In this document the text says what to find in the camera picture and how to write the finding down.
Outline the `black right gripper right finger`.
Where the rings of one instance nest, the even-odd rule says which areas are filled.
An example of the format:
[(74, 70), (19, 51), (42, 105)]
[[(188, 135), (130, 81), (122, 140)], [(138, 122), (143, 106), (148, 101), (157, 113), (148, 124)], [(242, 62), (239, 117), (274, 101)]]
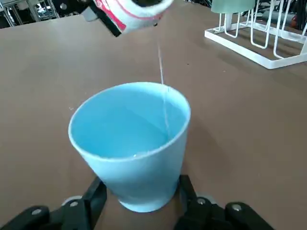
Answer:
[(188, 175), (178, 182), (184, 214), (177, 220), (175, 230), (272, 230), (254, 209), (243, 202), (230, 202), (220, 207), (209, 199), (197, 196)]

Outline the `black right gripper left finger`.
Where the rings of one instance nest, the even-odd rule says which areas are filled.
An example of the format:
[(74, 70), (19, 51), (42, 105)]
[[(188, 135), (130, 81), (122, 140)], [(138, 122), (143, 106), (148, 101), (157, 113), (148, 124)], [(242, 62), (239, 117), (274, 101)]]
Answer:
[(107, 200), (105, 184), (96, 177), (81, 198), (53, 211), (31, 206), (4, 224), (2, 230), (93, 230)]

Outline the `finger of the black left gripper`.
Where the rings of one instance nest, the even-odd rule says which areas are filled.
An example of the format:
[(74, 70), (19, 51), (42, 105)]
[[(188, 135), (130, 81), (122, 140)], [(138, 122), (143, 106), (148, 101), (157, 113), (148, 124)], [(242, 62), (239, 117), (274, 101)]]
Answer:
[(87, 22), (99, 20), (115, 37), (120, 36), (126, 29), (126, 25), (104, 5), (99, 8), (95, 3), (85, 3), (83, 17)]

